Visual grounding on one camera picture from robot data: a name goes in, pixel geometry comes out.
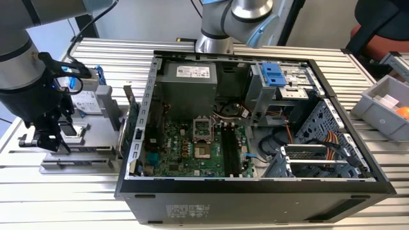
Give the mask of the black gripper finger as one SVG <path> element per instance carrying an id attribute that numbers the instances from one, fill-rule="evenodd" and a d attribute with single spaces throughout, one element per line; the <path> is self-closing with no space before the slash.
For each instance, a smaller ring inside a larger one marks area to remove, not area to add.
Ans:
<path id="1" fill-rule="evenodd" d="M 70 115 L 74 113 L 73 103 L 69 95 L 64 95 L 60 104 L 61 117 L 58 119 L 60 128 L 66 136 L 76 136 L 77 132 L 73 128 Z"/>
<path id="2" fill-rule="evenodd" d="M 52 152 L 70 153 L 70 148 L 61 136 L 58 120 L 60 111 L 49 111 L 40 115 L 32 122 L 24 121 L 25 128 L 34 127 L 32 139 L 24 134 L 18 139 L 21 148 L 41 148 Z"/>

